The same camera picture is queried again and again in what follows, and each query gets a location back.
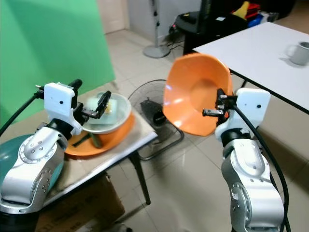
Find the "green backdrop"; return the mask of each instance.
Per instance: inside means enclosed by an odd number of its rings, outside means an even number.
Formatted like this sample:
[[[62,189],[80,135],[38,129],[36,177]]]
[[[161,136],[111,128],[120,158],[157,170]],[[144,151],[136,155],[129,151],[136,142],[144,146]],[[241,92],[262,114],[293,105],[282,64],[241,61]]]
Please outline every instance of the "green backdrop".
[[[114,79],[95,0],[1,0],[0,124],[35,85],[82,79],[84,93]],[[38,99],[18,118],[43,109]]]

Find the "cardboard box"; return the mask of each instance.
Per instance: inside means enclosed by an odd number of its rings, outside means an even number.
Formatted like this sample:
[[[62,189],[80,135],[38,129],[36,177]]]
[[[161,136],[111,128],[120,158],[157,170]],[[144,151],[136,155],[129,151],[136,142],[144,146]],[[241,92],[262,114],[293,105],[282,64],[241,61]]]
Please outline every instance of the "cardboard box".
[[[100,232],[124,212],[112,183],[103,175],[42,211],[35,232]]]

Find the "standing fan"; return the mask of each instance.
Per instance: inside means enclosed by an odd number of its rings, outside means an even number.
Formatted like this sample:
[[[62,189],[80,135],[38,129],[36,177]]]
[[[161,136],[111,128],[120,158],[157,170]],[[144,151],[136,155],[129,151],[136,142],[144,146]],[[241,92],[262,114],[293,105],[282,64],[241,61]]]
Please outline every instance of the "standing fan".
[[[158,135],[156,140],[140,150],[141,160],[152,159],[184,138],[184,133],[171,124],[163,114],[165,84],[166,80],[150,81],[141,85],[129,96],[132,106]]]
[[[170,53],[170,49],[165,45],[159,45],[159,38],[158,38],[158,27],[160,26],[159,22],[159,15],[158,15],[158,4],[157,0],[150,0],[154,22],[155,22],[155,41],[154,45],[148,46],[144,48],[143,54],[147,57],[151,58],[162,58],[166,57]]]

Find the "fan base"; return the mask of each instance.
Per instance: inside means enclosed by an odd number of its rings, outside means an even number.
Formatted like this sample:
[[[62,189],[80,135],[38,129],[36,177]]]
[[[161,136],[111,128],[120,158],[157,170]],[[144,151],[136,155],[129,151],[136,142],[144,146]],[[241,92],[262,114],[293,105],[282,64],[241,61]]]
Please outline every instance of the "fan base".
[[[170,49],[165,45],[160,45],[159,47],[151,45],[143,50],[145,56],[156,59],[166,57],[169,53]]]

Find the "orange plate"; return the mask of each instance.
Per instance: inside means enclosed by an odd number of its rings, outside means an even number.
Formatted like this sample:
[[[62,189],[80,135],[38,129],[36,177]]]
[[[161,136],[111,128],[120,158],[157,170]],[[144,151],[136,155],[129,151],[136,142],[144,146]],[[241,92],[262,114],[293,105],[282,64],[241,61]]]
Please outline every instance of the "orange plate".
[[[79,146],[73,147],[72,144],[79,141],[83,138],[88,132],[83,131],[80,135],[73,136],[69,140],[69,145],[65,150],[65,153],[69,156],[75,156],[79,158],[88,158],[89,156],[100,154],[104,151],[107,151],[115,146],[117,146],[121,141],[125,139],[125,137],[129,134],[131,129],[134,126],[135,117],[131,113],[129,118],[125,121],[125,123],[119,127],[117,130],[109,133],[109,134],[97,134],[96,136],[102,141],[102,148],[95,148],[91,138],[82,142]]]
[[[215,109],[217,89],[232,94],[229,69],[217,58],[189,54],[175,60],[167,79],[163,113],[184,132],[207,136],[218,119],[203,117],[203,109]]]

